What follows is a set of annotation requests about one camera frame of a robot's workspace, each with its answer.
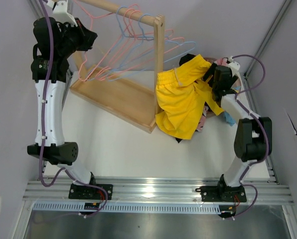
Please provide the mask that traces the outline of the black shorts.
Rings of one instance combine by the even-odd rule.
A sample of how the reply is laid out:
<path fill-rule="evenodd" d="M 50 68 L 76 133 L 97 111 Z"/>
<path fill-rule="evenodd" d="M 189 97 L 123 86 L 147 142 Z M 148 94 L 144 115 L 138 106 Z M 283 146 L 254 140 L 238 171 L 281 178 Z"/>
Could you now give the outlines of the black shorts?
<path fill-rule="evenodd" d="M 179 66 L 185 64 L 186 62 L 192 60 L 196 55 L 194 54 L 190 54 L 190 53 L 187 53 L 186 55 L 182 56 L 180 61 L 179 61 Z M 177 143 L 180 143 L 183 139 L 181 138 L 175 138 Z"/>

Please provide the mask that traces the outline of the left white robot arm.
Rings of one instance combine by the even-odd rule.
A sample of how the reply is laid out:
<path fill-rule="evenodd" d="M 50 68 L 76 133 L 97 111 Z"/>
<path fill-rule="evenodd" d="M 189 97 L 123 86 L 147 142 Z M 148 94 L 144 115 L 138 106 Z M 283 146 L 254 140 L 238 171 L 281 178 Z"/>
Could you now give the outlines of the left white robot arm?
<path fill-rule="evenodd" d="M 33 47 L 31 64 L 38 102 L 38 126 L 35 143 L 27 153 L 39 160 L 39 171 L 44 162 L 58 166 L 75 184 L 80 194 L 92 199 L 97 194 L 95 178 L 78 163 L 78 144 L 66 142 L 62 129 L 62 103 L 66 89 L 68 58 L 76 51 L 88 51 L 97 34 L 88 30 L 78 18 L 75 23 L 59 22 L 43 17 L 33 24 L 37 43 Z"/>

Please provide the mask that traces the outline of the pink patterned shorts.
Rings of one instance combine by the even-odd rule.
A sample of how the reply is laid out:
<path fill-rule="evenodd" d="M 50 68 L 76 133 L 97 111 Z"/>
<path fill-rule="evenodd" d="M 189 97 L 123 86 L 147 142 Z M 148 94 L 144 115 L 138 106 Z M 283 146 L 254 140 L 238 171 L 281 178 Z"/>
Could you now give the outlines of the pink patterned shorts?
<path fill-rule="evenodd" d="M 213 58 L 207 58 L 206 60 L 209 62 L 212 62 L 212 63 L 215 62 L 218 65 L 227 65 L 227 60 L 224 60 L 224 58 L 220 58 L 217 60 L 214 60 Z M 203 112 L 202 112 L 201 118 L 200 118 L 197 128 L 195 130 L 196 132 L 201 132 L 203 130 L 204 124 L 206 122 L 206 116 L 209 112 L 211 112 L 211 110 L 210 110 L 208 104 L 205 103 L 204 107 L 203 107 Z"/>

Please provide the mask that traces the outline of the yellow shorts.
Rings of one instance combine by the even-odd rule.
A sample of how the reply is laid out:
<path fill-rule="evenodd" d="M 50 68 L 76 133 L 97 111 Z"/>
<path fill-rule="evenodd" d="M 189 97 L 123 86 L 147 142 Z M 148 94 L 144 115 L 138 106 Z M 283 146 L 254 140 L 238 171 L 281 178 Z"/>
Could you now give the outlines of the yellow shorts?
<path fill-rule="evenodd" d="M 155 121 L 162 132 L 190 140 L 205 103 L 217 116 L 224 112 L 213 100 L 211 87 L 202 79 L 210 66 L 199 54 L 177 68 L 158 73 L 155 94 L 161 112 L 155 115 Z"/>

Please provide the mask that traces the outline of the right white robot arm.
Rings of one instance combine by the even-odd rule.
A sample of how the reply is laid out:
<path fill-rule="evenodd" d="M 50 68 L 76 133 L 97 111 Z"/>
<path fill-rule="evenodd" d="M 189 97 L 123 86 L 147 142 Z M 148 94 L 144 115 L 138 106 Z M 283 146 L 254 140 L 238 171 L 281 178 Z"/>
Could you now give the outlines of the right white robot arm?
<path fill-rule="evenodd" d="M 218 197 L 222 201 L 244 193 L 244 177 L 272 151 L 272 121 L 254 113 L 239 100 L 238 92 L 232 88 L 238 74 L 237 62 L 216 60 L 203 77 L 212 89 L 213 101 L 237 123 L 235 159 L 230 168 L 221 175 L 217 186 L 201 187 L 201 195 Z"/>

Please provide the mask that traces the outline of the light blue shorts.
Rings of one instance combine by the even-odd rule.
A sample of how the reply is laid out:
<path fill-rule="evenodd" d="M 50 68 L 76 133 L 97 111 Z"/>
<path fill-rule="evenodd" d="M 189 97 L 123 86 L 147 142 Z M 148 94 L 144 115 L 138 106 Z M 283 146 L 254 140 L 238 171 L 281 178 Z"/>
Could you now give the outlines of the light blue shorts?
<path fill-rule="evenodd" d="M 233 126 L 236 123 L 236 121 L 227 112 L 224 112 L 223 115 L 226 123 L 230 126 Z"/>

